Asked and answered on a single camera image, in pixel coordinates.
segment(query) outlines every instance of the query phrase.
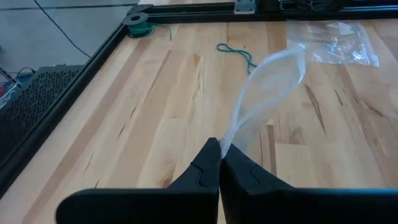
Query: concrete floor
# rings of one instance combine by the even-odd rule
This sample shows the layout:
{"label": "concrete floor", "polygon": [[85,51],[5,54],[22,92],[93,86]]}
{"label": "concrete floor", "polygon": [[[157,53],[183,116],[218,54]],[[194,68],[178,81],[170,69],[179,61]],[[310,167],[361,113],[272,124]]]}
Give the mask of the concrete floor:
{"label": "concrete floor", "polygon": [[[37,0],[43,7],[137,3],[139,0]],[[88,57],[79,52],[38,9],[2,11],[5,8],[36,7],[33,0],[1,0],[0,67],[16,72],[22,67],[38,69],[59,64],[81,65]],[[74,43],[93,55],[131,7],[47,9],[46,12]]]}

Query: black spool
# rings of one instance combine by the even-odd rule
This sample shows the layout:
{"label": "black spool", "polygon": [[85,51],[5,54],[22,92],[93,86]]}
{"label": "black spool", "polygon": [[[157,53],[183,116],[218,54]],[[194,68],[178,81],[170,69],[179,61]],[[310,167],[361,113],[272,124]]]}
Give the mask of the black spool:
{"label": "black spool", "polygon": [[129,29],[129,37],[139,38],[149,35],[153,28],[147,23],[149,16],[143,12],[137,12],[126,16],[123,24]]}

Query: wooden tabletop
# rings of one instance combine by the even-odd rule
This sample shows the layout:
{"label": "wooden tabletop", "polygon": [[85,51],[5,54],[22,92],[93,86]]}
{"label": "wooden tabletop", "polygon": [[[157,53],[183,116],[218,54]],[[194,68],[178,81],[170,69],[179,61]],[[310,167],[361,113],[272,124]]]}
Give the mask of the wooden tabletop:
{"label": "wooden tabletop", "polygon": [[[379,68],[308,64],[249,156],[297,187],[398,187],[396,24],[362,21]],[[216,44],[255,62],[286,48],[284,22],[170,28],[172,41],[161,28],[123,39],[0,200],[0,223],[53,223],[81,189],[167,187],[222,137],[248,78],[245,60]]]}

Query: clear plastic bag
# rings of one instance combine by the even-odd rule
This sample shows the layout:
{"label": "clear plastic bag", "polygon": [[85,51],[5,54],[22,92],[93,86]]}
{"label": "clear plastic bag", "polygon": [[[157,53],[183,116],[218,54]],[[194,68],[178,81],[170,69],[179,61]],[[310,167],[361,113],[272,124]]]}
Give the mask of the clear plastic bag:
{"label": "clear plastic bag", "polygon": [[287,48],[305,46],[308,62],[379,66],[365,29],[357,22],[289,21]]}
{"label": "clear plastic bag", "polygon": [[231,143],[247,151],[261,125],[301,83],[305,69],[303,45],[270,55],[254,69],[242,87],[229,128],[220,140],[222,157]]}

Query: green string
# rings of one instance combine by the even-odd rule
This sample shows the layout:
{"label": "green string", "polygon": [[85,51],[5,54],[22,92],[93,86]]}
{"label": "green string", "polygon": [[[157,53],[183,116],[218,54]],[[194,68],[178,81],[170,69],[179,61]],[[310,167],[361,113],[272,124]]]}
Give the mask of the green string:
{"label": "green string", "polygon": [[156,24],[156,23],[152,23],[152,22],[148,22],[148,23],[143,22],[142,24],[138,24],[136,26],[129,26],[129,30],[132,34],[137,34],[140,32],[150,30],[150,33],[148,35],[144,36],[144,37],[148,37],[154,33],[156,27],[163,27],[165,29],[168,29],[170,41],[172,41],[172,30],[170,29],[170,27],[163,26],[162,24]]}
{"label": "green string", "polygon": [[225,43],[217,44],[217,50],[219,52],[238,53],[238,54],[242,55],[246,59],[246,62],[248,63],[248,67],[247,67],[248,75],[250,75],[250,67],[254,67],[254,68],[257,67],[257,65],[255,65],[251,62],[251,60],[252,60],[251,54],[245,50],[233,49]]}

